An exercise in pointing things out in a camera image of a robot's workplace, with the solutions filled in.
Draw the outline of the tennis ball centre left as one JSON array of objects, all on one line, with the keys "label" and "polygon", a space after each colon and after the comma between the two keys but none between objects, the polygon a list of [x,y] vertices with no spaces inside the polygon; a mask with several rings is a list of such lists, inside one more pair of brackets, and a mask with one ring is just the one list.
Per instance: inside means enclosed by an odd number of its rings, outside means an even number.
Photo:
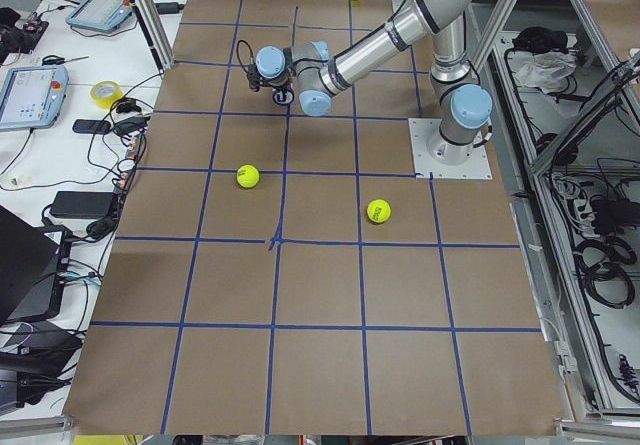
[{"label": "tennis ball centre left", "polygon": [[236,182],[244,189],[254,188],[259,181],[260,172],[251,164],[242,165],[236,171]]}]

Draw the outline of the black power adapter brick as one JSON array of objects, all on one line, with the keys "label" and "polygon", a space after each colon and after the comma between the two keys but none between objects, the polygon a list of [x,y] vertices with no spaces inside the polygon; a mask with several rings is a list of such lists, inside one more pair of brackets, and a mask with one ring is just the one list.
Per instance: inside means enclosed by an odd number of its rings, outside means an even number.
[{"label": "black power adapter brick", "polygon": [[58,191],[50,214],[69,219],[102,218],[109,214],[114,199],[112,192]]}]

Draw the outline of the teach pendant tablet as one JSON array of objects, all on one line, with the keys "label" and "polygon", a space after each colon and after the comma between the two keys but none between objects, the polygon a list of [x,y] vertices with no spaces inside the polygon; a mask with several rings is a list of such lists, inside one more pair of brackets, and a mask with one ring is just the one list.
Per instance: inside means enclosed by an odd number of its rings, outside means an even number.
[{"label": "teach pendant tablet", "polygon": [[82,0],[65,18],[70,27],[113,32],[132,15],[129,0]]},{"label": "teach pendant tablet", "polygon": [[11,68],[1,90],[1,131],[51,127],[60,114],[68,81],[64,65]]}]

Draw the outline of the near teach pendant tablet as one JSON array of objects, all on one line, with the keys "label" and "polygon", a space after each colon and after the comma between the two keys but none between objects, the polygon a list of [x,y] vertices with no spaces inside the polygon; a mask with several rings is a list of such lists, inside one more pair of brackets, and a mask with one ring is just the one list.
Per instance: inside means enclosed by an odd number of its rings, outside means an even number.
[{"label": "near teach pendant tablet", "polygon": [[64,65],[11,68],[1,90],[1,131],[51,127],[60,114],[68,81]]}]

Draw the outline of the far teach pendant tablet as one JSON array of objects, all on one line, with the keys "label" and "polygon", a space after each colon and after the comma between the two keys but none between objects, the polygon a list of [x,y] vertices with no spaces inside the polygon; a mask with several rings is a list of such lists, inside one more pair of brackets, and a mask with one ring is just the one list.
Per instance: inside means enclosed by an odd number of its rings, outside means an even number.
[{"label": "far teach pendant tablet", "polygon": [[113,32],[132,15],[129,0],[82,0],[65,18],[70,27]]}]

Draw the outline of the brown paper mat blue grid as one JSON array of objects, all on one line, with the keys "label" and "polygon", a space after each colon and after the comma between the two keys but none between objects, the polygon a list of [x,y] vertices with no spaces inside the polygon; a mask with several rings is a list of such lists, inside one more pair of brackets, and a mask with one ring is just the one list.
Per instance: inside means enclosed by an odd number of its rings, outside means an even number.
[{"label": "brown paper mat blue grid", "polygon": [[[187,0],[65,412],[84,433],[550,435],[564,414],[508,199],[417,178],[427,42],[310,118],[238,41],[346,47],[389,0]],[[236,182],[245,164],[259,183]],[[373,199],[392,208],[369,221]]]}]

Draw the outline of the blue white tennis ball can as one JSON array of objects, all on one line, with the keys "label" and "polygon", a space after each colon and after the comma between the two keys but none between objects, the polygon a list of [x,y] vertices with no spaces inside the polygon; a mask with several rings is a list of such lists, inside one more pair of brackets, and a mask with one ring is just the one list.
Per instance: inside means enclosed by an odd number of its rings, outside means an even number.
[{"label": "blue white tennis ball can", "polygon": [[272,101],[276,105],[288,106],[295,98],[295,94],[292,89],[274,89],[272,92]]}]

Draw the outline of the black laptop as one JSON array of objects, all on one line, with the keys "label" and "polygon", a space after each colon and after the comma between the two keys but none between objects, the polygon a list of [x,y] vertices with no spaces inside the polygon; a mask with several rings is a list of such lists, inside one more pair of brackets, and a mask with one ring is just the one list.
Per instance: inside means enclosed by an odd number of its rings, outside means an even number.
[{"label": "black laptop", "polygon": [[71,232],[34,227],[1,209],[1,323],[38,322],[59,314]]}]

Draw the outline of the white crumpled cloth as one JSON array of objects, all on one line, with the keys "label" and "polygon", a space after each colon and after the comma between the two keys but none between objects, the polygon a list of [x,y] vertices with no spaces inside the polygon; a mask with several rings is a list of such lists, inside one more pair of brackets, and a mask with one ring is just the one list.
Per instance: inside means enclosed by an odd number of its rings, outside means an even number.
[{"label": "white crumpled cloth", "polygon": [[515,73],[518,86],[537,88],[545,94],[561,92],[569,84],[577,59],[567,53],[547,52],[533,55]]}]

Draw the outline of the aluminium frame post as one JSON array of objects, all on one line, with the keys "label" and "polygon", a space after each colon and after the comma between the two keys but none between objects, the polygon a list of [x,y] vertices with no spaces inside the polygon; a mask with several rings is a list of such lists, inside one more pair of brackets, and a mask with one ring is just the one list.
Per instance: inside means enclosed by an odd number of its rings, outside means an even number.
[{"label": "aluminium frame post", "polygon": [[174,65],[174,53],[161,23],[154,0],[129,0],[143,36],[160,73]]}]

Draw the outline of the black handled scissors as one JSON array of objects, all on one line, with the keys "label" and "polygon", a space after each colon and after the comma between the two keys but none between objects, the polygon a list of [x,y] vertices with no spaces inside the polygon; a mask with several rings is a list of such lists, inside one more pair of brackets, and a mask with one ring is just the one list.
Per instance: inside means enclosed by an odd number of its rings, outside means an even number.
[{"label": "black handled scissors", "polygon": [[45,66],[45,65],[63,65],[66,63],[71,63],[74,61],[80,61],[80,60],[85,60],[88,59],[88,56],[81,56],[81,57],[75,57],[75,58],[65,58],[62,56],[58,56],[58,55],[47,55],[45,57],[42,58],[41,60],[41,65]]}]

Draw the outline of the black remote phone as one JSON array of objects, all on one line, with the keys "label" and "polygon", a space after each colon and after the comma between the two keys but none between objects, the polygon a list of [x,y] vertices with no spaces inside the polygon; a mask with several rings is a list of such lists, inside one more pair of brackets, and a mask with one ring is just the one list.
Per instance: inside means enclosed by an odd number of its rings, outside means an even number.
[{"label": "black remote phone", "polygon": [[111,127],[107,120],[77,119],[72,125],[72,131],[76,134],[106,135]]}]

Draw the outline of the tennis ball with black print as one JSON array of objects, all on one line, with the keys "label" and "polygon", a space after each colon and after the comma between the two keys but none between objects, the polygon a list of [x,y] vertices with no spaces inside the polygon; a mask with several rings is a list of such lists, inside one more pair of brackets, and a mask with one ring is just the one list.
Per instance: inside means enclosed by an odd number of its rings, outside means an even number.
[{"label": "tennis ball with black print", "polygon": [[369,221],[373,224],[383,224],[391,218],[392,208],[385,199],[373,199],[366,208]]}]

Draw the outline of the yellow tape roll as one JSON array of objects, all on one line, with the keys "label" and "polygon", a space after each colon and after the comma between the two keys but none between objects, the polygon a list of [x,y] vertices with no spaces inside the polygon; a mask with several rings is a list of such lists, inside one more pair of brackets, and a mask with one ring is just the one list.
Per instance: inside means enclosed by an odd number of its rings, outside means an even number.
[{"label": "yellow tape roll", "polygon": [[91,88],[90,96],[99,108],[108,110],[124,97],[124,92],[118,83],[105,80],[96,83]]}]

